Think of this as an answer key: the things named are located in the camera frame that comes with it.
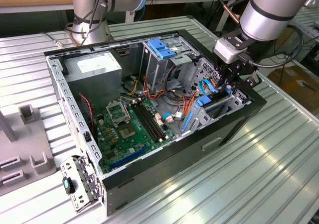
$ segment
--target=blue pcie slot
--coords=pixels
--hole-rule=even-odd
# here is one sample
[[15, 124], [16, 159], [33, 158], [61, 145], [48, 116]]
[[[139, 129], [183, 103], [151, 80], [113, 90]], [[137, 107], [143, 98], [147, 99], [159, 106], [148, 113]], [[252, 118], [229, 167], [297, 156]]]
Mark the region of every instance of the blue pcie slot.
[[144, 148], [142, 148], [142, 149], [139, 150], [138, 152], [133, 153], [133, 154], [131, 154], [130, 156], [127, 156], [126, 158], [123, 158], [123, 159], [121, 159], [120, 161], [117, 161], [117, 162], [111, 164], [111, 165], [109, 166], [110, 169], [112, 169], [112, 168], [117, 168], [117, 167], [119, 167], [119, 166], [122, 166], [123, 164], [128, 163], [128, 162], [132, 161], [133, 159], [135, 159], [135, 158], [141, 156], [142, 154], [144, 154], [145, 149], [147, 149], [147, 146], [145, 146]]

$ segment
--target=ram slot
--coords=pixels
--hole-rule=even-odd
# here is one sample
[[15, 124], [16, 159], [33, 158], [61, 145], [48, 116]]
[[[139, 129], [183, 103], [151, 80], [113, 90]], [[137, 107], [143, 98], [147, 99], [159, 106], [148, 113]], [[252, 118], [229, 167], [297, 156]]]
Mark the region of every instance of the ram slot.
[[150, 113], [147, 111], [147, 109], [142, 104], [140, 105], [140, 107], [141, 107], [141, 112], [144, 114], [144, 116], [150, 120], [151, 126], [155, 129], [157, 135], [163, 139], [165, 137], [165, 135], [161, 131], [161, 129], [159, 128], [158, 124], [154, 121], [154, 119], [151, 117]]
[[159, 142], [160, 138], [163, 138], [163, 132], [157, 127], [157, 124], [149, 116], [149, 114], [148, 113], [145, 114], [145, 112], [143, 112], [143, 109], [145, 109], [145, 107], [141, 104], [133, 105], [131, 107], [134, 113], [139, 118], [142, 125], [144, 126], [144, 128], [147, 130], [147, 132], [151, 136], [153, 142], [155, 143]]

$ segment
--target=green circuit board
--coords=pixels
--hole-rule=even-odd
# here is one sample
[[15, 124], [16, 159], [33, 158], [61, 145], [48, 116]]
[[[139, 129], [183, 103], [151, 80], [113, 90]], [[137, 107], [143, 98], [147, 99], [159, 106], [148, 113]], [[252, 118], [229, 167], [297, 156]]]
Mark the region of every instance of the green circuit board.
[[[156, 118], [153, 116], [157, 111], [152, 103], [147, 100], [143, 102], [143, 106], [149, 110], [152, 119], [156, 121]], [[122, 162], [122, 165], [124, 165], [175, 139], [175, 135], [171, 129], [167, 127], [164, 130], [160, 127], [161, 131], [168, 136], [168, 139], [155, 143], [132, 110], [131, 105], [126, 104], [126, 108], [131, 117], [130, 123], [121, 123], [118, 127], [113, 126], [106, 109], [94, 115], [94, 119], [98, 124], [98, 146], [103, 156], [100, 160], [100, 166], [106, 173], [115, 168], [114, 165], [117, 165], [119, 162]]]

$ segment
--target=blue plastic clip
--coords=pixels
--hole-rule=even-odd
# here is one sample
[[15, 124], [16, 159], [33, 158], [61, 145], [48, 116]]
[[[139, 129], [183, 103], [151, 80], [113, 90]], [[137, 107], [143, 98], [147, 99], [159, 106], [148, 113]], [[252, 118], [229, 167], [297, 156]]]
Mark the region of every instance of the blue plastic clip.
[[202, 96], [202, 97], [199, 97], [197, 100], [196, 100], [197, 104], [202, 107], [204, 106], [205, 104], [208, 104], [209, 102], [211, 102], [211, 99], [207, 96]]
[[171, 51], [167, 45], [159, 39], [149, 40], [148, 44], [161, 59], [166, 59], [176, 55], [175, 52]]
[[209, 82], [209, 80], [207, 80], [207, 79], [202, 79], [202, 80], [199, 82], [199, 88], [200, 88], [201, 92], [203, 93], [203, 95], [206, 95], [206, 93], [205, 93], [205, 91], [204, 91], [204, 88], [203, 88], [203, 82], [205, 82], [205, 83], [208, 85], [210, 91], [215, 92], [215, 93], [218, 93], [218, 92], [219, 92], [218, 90], [216, 90], [216, 89], [212, 86], [212, 84]]

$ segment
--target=aluminum slotted table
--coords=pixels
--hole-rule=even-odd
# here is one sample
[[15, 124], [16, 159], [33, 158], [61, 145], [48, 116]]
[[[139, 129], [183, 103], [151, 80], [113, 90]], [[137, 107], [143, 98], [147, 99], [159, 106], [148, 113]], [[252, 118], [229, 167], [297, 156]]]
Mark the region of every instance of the aluminum slotted table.
[[[115, 39], [186, 29], [208, 49], [216, 37], [185, 16], [111, 26]], [[50, 33], [65, 47], [68, 34]], [[41, 112], [56, 166], [77, 154], [57, 103], [42, 34], [0, 39], [0, 110]], [[222, 148], [113, 215], [96, 203], [76, 214], [60, 171], [0, 197], [0, 223], [307, 223], [319, 208], [319, 121], [264, 81], [265, 107]]]

